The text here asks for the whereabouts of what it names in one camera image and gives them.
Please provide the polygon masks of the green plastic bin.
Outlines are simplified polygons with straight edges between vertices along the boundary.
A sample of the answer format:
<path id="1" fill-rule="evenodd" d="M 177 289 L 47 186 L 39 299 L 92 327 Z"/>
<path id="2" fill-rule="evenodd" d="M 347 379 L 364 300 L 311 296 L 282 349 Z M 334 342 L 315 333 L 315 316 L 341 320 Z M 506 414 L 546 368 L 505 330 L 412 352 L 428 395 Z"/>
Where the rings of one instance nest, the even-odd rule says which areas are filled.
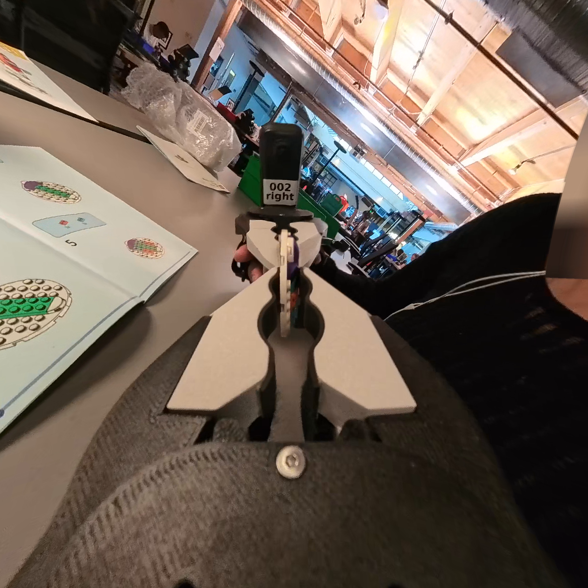
<path id="1" fill-rule="evenodd" d="M 262 205 L 261 163 L 257 153 L 249 157 L 238 187 L 254 205 Z"/>

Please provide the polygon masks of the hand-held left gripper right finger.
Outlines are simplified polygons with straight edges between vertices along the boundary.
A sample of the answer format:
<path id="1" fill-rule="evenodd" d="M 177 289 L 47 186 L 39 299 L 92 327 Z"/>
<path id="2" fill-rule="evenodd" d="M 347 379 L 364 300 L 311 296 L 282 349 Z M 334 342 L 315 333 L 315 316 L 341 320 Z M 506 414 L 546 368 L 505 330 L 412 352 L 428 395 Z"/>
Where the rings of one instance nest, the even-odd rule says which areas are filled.
<path id="1" fill-rule="evenodd" d="M 323 421 L 336 433 L 351 420 L 413 413 L 416 401 L 386 346 L 389 328 L 309 269 L 303 327 L 312 338 L 303 385 L 303 431 Z"/>

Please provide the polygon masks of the open light blue instruction booklet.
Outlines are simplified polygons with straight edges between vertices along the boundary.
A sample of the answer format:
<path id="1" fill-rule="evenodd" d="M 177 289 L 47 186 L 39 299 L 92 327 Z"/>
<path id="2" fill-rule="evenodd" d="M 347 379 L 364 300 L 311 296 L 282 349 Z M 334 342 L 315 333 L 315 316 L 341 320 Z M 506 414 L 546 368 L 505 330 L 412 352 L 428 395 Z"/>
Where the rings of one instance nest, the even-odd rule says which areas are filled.
<path id="1" fill-rule="evenodd" d="M 49 152 L 1 145 L 1 433 L 197 253 Z"/>

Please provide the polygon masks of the person's right hand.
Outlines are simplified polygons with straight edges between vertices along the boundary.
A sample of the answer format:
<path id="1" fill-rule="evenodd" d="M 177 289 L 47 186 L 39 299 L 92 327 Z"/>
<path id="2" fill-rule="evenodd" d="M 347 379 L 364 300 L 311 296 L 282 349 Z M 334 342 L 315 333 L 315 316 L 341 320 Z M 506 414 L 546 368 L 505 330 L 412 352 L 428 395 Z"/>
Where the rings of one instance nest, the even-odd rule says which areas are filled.
<path id="1" fill-rule="evenodd" d="M 263 266 L 249 251 L 245 242 L 237 247 L 233 254 L 231 269 L 242 282 L 253 283 L 263 275 Z"/>

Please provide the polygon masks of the person's black sweater torso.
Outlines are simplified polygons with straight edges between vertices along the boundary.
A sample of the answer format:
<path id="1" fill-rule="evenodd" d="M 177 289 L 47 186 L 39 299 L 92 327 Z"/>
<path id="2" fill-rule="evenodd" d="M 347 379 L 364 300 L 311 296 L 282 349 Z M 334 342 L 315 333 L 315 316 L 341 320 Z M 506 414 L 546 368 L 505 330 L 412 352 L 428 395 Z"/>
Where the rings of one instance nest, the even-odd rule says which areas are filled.
<path id="1" fill-rule="evenodd" d="M 466 403 L 541 546 L 587 587 L 587 280 L 453 289 L 389 323 Z"/>

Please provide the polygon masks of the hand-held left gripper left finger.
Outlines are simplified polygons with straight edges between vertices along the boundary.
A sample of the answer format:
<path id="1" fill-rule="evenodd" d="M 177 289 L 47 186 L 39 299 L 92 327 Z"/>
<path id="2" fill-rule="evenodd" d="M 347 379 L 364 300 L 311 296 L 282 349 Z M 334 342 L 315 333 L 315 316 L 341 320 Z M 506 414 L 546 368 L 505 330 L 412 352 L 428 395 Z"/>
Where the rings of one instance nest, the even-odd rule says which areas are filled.
<path id="1" fill-rule="evenodd" d="M 272 420 L 276 406 L 273 351 L 275 294 L 269 270 L 218 308 L 208 320 L 166 409 L 242 425 Z"/>

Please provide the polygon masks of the clear plastic bag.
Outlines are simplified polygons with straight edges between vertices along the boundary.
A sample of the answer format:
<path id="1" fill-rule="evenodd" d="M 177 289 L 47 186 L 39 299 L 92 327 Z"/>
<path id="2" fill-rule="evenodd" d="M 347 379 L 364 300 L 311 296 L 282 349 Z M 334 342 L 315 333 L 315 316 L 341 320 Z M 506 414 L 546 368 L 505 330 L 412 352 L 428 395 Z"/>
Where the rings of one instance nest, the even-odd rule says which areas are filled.
<path id="1" fill-rule="evenodd" d="M 122 96 L 164 138 L 210 170 L 222 171 L 242 150 L 236 130 L 210 101 L 150 63 L 131 70 Z"/>

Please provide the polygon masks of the round white lego plate build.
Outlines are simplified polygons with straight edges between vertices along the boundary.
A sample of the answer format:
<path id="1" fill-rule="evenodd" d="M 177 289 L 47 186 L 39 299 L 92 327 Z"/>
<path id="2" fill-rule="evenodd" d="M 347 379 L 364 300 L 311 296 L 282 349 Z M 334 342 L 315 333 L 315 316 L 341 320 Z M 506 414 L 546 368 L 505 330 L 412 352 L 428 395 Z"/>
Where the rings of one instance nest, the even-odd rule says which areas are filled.
<path id="1" fill-rule="evenodd" d="M 279 234 L 278 294 L 279 294 L 279 326 L 281 337 L 288 337 L 291 327 L 292 281 L 299 270 L 299 248 L 297 239 L 288 229 Z"/>

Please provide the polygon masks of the closed white instruction booklet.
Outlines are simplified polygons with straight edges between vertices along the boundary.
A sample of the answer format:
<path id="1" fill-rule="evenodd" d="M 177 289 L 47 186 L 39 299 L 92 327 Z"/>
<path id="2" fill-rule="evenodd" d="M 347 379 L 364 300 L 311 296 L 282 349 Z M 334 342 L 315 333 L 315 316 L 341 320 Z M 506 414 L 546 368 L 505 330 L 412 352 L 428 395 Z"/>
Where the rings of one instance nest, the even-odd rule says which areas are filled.
<path id="1" fill-rule="evenodd" d="M 1 42 L 1 82 L 52 107 L 80 116 L 85 120 L 97 122 L 40 70 L 23 51 L 3 42 Z"/>
<path id="2" fill-rule="evenodd" d="M 136 128 L 185 179 L 221 194 L 230 193 L 229 189 L 224 187 L 202 164 L 176 143 L 159 138 L 139 125 Z"/>

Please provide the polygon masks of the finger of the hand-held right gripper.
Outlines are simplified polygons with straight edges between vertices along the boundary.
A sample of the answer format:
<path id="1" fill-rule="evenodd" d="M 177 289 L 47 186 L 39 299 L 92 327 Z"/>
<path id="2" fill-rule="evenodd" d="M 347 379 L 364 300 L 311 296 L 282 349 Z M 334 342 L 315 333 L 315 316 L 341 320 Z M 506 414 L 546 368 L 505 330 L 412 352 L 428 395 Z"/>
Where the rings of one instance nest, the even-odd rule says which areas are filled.
<path id="1" fill-rule="evenodd" d="M 250 220 L 249 229 L 246 233 L 246 246 L 253 256 L 247 271 L 250 270 L 252 264 L 259 264 L 263 267 L 263 272 L 276 269 L 277 276 L 281 276 L 280 230 L 275 222 Z"/>
<path id="2" fill-rule="evenodd" d="M 327 236 L 328 225 L 323 220 L 292 222 L 290 229 L 295 237 L 298 268 L 309 268 L 318 258 L 322 238 Z"/>

